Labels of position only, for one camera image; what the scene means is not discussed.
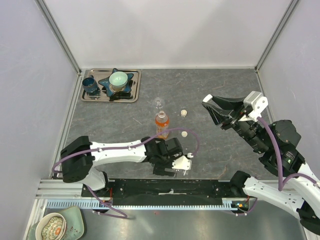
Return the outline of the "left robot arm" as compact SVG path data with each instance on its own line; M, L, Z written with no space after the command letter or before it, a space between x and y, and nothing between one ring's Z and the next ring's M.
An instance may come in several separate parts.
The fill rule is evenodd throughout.
M153 174L158 176L173 175L166 169L187 171L191 167L177 138L144 137L125 143L99 143L90 141L88 136L80 136L67 145L60 156L64 159L61 164L63 182L84 184L99 197L110 191L107 174L97 169L101 165L150 163Z

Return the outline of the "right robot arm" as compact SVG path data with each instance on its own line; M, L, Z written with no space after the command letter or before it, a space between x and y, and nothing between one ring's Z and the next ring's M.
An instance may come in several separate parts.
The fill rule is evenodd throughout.
M268 124L262 112L269 105L259 91L243 98L208 94L202 106L215 125L234 130L253 152L260 154L265 169L278 178L276 188L238 170L229 182L235 197L249 196L268 202L297 218L310 232L320 233L320 180L297 150L301 135L291 120Z

